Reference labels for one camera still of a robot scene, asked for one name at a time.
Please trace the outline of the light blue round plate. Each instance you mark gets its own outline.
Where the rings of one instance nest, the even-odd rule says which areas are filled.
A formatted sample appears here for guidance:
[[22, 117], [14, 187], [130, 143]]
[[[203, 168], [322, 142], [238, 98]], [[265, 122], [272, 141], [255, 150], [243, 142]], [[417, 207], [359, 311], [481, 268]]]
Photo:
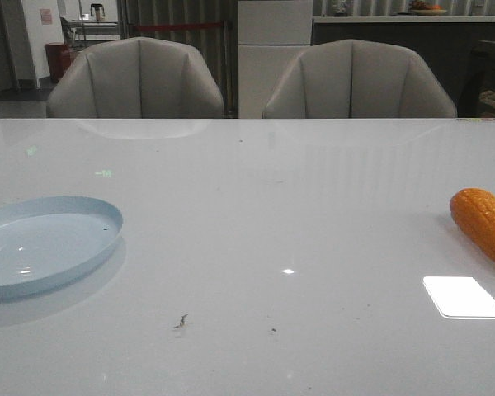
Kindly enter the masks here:
[[84, 196], [0, 207], [0, 301], [67, 285], [94, 271], [120, 243], [123, 216]]

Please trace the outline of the orange plastic corn cob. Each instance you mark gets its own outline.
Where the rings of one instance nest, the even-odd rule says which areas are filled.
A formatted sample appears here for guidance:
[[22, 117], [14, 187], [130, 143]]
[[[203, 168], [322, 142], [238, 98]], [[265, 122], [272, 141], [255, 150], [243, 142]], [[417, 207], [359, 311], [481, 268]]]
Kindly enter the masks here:
[[495, 195], [478, 188], [458, 191], [450, 200], [452, 219], [495, 262]]

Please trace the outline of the right beige leather chair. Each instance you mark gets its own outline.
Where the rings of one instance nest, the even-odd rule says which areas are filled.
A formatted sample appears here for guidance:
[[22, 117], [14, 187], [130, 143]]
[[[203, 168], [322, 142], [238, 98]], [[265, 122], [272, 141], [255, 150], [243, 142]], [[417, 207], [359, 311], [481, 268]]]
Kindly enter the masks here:
[[266, 119], [455, 118], [454, 102], [415, 51], [339, 40], [297, 54], [262, 113]]

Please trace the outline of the beige leather chair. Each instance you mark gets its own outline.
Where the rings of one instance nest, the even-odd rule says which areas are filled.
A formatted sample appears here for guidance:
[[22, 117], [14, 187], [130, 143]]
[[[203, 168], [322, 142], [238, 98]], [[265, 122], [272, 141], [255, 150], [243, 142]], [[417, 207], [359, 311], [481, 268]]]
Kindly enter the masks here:
[[454, 102], [415, 51], [339, 40], [297, 54], [262, 113], [266, 119], [455, 118]]
[[49, 95], [49, 118], [215, 119], [224, 100], [200, 51], [135, 37], [82, 51]]

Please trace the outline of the left beige leather chair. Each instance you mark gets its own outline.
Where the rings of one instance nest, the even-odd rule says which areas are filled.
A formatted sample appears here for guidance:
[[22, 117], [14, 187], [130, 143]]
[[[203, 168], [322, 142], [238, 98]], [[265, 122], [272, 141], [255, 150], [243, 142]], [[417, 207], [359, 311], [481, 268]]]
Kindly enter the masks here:
[[135, 37], [82, 51], [49, 95], [49, 118], [215, 119], [224, 100], [200, 51]]

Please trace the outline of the white cabinet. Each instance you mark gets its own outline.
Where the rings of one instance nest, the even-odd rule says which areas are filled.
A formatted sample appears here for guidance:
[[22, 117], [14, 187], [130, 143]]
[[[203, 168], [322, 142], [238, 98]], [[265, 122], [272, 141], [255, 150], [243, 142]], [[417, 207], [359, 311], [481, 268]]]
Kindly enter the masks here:
[[262, 116], [288, 62], [310, 46], [312, 1], [238, 3], [238, 116]]

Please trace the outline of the red barrier belt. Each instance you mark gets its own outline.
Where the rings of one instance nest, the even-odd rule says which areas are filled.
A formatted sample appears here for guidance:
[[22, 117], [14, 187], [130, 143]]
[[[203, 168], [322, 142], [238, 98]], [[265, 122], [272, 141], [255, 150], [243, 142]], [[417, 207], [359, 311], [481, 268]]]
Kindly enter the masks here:
[[189, 24], [132, 25], [132, 27], [135, 31], [139, 32], [193, 31], [229, 27], [229, 23], [226, 21], [216, 21]]

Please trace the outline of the background table with jug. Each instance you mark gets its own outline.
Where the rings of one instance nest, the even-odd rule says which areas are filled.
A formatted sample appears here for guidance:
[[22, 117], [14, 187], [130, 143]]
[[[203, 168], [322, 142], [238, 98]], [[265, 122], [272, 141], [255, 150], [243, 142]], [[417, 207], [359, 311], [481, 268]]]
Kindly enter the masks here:
[[120, 39], [117, 21], [96, 22], [87, 20], [68, 20], [60, 17], [65, 43], [72, 50], [82, 50], [101, 42]]

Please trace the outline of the red trash bin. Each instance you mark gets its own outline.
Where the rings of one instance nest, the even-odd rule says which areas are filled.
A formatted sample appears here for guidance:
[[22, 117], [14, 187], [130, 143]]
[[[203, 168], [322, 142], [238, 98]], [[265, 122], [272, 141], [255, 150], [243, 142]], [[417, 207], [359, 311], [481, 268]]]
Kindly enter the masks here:
[[66, 43], [48, 43], [45, 45], [50, 79], [57, 83], [71, 64], [69, 46]]

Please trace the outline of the thermos jug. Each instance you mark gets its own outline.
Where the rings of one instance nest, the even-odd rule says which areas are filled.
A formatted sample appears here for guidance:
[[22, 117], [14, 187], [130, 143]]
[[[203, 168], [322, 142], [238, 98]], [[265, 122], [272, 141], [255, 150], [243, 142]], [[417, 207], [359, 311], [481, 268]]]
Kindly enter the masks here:
[[105, 8], [102, 3], [92, 3], [90, 13], [96, 22], [103, 21], [106, 17]]

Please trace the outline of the grey counter with white top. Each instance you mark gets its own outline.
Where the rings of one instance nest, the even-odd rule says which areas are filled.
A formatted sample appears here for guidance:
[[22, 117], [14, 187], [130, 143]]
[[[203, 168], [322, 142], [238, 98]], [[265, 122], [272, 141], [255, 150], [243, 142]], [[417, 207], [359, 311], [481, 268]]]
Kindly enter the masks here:
[[419, 53], [456, 106], [471, 50], [495, 41], [495, 16], [348, 16], [313, 19], [313, 45], [345, 39], [401, 45]]

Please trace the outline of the fruit bowl on counter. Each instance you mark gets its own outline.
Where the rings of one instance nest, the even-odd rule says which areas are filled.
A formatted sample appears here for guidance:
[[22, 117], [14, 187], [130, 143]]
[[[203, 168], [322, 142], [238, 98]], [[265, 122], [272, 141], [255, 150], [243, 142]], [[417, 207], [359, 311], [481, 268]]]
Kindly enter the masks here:
[[409, 11], [419, 17], [441, 16], [447, 13], [447, 10], [440, 5], [433, 5], [425, 1], [411, 1]]

